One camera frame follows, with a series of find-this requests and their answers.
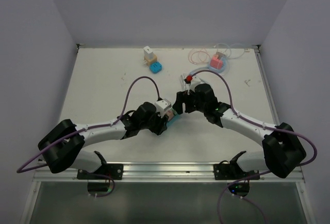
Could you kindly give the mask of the teal power strip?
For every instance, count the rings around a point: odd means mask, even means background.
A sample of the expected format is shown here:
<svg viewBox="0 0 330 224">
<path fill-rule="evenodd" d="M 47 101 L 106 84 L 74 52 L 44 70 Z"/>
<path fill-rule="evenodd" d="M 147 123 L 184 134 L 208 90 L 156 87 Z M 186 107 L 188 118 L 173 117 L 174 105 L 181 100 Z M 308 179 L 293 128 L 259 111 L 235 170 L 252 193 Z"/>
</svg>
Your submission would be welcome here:
<svg viewBox="0 0 330 224">
<path fill-rule="evenodd" d="M 180 119 L 180 115 L 175 110 L 173 112 L 175 113 L 175 117 L 170 122 L 167 122 L 167 127 L 170 127 L 175 121 Z"/>
</svg>

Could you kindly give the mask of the blue square adapter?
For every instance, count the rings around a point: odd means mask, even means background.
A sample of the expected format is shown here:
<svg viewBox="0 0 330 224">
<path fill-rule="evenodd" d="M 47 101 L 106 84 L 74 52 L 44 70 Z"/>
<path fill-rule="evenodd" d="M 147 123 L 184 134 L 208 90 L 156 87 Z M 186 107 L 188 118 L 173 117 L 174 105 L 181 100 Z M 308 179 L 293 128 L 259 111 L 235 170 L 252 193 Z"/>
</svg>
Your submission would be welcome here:
<svg viewBox="0 0 330 224">
<path fill-rule="evenodd" d="M 154 62 L 149 66 L 150 71 L 153 74 L 157 74 L 162 70 L 162 64 L 160 62 Z"/>
</svg>

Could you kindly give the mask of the tan wooden socket cube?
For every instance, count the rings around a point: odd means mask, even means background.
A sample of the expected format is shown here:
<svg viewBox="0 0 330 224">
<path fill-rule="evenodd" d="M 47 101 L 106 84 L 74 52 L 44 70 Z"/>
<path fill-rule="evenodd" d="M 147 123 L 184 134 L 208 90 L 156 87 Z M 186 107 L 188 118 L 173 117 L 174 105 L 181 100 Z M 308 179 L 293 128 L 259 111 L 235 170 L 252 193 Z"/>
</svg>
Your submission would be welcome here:
<svg viewBox="0 0 330 224">
<path fill-rule="evenodd" d="M 152 65 L 153 63 L 156 63 L 158 61 L 157 56 L 154 54 L 151 58 L 148 56 L 144 56 L 143 58 L 143 63 L 147 65 L 148 67 Z"/>
</svg>

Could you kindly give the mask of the white charger plug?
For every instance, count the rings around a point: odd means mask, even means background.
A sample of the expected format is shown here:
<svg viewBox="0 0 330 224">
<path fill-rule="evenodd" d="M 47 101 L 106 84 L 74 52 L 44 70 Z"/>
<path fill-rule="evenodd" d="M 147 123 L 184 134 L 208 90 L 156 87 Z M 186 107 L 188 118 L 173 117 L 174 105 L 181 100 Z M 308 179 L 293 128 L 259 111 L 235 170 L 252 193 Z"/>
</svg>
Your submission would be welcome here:
<svg viewBox="0 0 330 224">
<path fill-rule="evenodd" d="M 143 48 L 143 51 L 144 51 L 144 56 L 148 56 L 149 58 L 151 58 L 154 55 L 153 50 L 149 46 L 145 46 Z"/>
</svg>

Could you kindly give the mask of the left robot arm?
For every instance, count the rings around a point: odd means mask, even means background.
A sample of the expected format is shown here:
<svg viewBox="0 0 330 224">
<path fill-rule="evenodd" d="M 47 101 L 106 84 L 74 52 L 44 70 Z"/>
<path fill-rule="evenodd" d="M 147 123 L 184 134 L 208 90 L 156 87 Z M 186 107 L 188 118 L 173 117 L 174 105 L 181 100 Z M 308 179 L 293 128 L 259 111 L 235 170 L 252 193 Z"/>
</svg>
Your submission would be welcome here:
<svg viewBox="0 0 330 224">
<path fill-rule="evenodd" d="M 121 116 L 119 121 L 76 125 L 71 119 L 65 119 L 39 142 L 38 149 L 52 173 L 74 168 L 101 179 L 110 175 L 106 160 L 100 152 L 83 148 L 103 141 L 128 139 L 141 130 L 160 135 L 167 129 L 171 109 L 171 103 L 163 99 L 154 104 L 145 102 L 137 110 Z"/>
</svg>

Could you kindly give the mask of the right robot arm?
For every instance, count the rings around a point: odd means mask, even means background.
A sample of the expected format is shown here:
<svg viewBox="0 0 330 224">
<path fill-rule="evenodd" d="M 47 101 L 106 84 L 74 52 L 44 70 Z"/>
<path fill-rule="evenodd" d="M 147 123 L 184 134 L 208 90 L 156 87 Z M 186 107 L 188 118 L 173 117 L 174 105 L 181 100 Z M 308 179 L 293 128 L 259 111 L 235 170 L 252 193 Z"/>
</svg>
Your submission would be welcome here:
<svg viewBox="0 0 330 224">
<path fill-rule="evenodd" d="M 241 179 L 261 170 L 286 178 L 306 157 L 306 151 L 290 125 L 268 124 L 256 119 L 249 121 L 235 113 L 229 104 L 219 102 L 209 84 L 178 92 L 173 108 L 179 115 L 199 111 L 208 122 L 235 131 L 262 147 L 262 151 L 241 151 L 229 162 L 220 162 L 217 170 L 226 179 Z"/>
</svg>

